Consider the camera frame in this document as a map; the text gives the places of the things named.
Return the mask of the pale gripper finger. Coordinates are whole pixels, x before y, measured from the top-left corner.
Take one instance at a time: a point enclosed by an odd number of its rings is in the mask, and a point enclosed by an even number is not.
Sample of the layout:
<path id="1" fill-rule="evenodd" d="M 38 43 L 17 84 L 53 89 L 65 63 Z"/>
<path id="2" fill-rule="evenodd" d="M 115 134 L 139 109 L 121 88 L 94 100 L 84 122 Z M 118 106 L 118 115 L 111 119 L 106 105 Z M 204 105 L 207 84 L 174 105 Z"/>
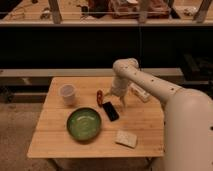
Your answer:
<path id="1" fill-rule="evenodd" d="M 125 96 L 119 97 L 119 100 L 120 100 L 121 104 L 123 105 L 123 107 L 126 107 Z"/>
<path id="2" fill-rule="evenodd" d="M 112 95 L 113 95 L 113 94 L 112 94 L 112 91 L 109 90 L 108 92 L 106 92 L 106 93 L 104 94 L 104 98 L 111 97 Z"/>

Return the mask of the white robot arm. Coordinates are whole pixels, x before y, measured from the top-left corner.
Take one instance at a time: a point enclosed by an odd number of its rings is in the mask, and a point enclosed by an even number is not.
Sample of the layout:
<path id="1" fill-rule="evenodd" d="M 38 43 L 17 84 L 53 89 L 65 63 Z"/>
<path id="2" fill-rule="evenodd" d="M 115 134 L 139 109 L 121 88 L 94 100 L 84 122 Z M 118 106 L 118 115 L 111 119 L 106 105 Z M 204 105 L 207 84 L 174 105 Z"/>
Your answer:
<path id="1" fill-rule="evenodd" d="M 165 171 L 213 171 L 213 100 L 141 71 L 134 58 L 116 60 L 113 71 L 111 94 L 125 96 L 133 82 L 163 105 Z"/>

